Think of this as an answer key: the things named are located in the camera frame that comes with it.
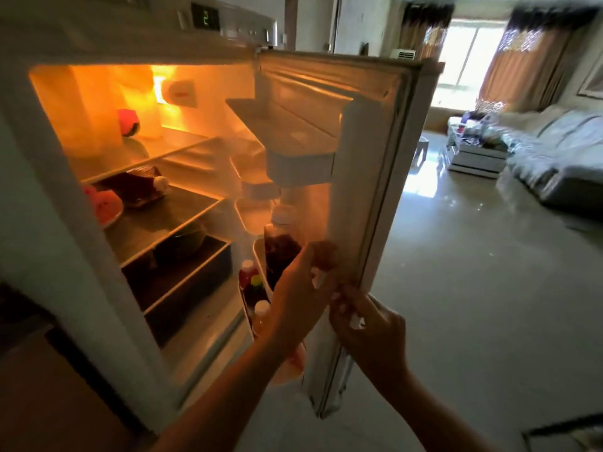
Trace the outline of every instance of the white sofa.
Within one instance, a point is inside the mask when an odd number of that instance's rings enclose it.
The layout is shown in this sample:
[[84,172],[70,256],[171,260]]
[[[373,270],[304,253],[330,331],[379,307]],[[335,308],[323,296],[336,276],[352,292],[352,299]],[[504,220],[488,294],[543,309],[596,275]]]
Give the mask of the white sofa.
[[603,217],[603,114],[553,105],[493,123],[509,146],[507,166],[543,204]]

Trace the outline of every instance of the tile floor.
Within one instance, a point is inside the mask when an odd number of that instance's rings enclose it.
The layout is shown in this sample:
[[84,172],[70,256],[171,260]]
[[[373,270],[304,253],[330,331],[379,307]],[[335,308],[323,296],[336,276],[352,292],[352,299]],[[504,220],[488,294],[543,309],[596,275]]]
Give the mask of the tile floor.
[[[495,445],[522,450],[526,427],[603,411],[600,235],[566,228],[507,174],[448,173],[445,137],[424,135],[372,293],[406,317],[419,378]],[[325,421],[302,395],[279,400],[262,402],[239,450],[422,450],[358,368]]]

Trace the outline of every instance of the hand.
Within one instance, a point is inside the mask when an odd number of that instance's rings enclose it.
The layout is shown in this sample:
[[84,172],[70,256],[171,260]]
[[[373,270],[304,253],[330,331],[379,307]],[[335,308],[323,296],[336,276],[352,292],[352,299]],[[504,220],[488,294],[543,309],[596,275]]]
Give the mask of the hand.
[[[350,325],[354,313],[364,319],[364,326]],[[329,319],[362,372],[392,403],[408,376],[404,318],[358,288],[345,285],[342,296],[331,305]]]
[[[312,268],[328,271],[319,288],[312,283]],[[329,241],[308,243],[283,271],[272,296],[267,334],[284,355],[292,352],[312,330],[337,288],[332,269],[335,245]]]

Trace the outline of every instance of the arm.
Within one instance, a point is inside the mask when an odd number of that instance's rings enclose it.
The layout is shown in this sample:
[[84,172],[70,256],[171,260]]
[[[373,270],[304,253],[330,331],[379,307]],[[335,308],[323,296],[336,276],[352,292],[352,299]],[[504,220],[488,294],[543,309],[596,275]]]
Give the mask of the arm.
[[272,376],[314,327],[336,289],[327,275],[312,285],[311,268],[330,269],[334,247],[310,243],[284,271],[261,336],[161,435],[151,452],[230,451],[236,446]]
[[[375,388],[398,411],[427,452],[493,450],[453,412],[439,403],[409,372],[404,318],[357,288],[345,286],[330,320],[343,346]],[[353,313],[364,318],[352,328]]]

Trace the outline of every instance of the refrigerator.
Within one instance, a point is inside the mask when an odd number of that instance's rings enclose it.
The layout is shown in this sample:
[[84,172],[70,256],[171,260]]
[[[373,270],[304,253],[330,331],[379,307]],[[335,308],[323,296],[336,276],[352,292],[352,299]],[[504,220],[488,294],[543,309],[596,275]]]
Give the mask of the refrigerator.
[[[0,277],[145,427],[177,418],[249,341],[237,273],[253,260],[265,281],[276,203],[370,291],[442,64],[285,52],[274,20],[215,0],[13,3]],[[101,225],[84,191],[145,165],[165,196]],[[166,256],[178,239],[194,250]],[[325,418],[353,365],[327,312],[298,352],[303,371],[282,367],[267,390],[299,390]]]

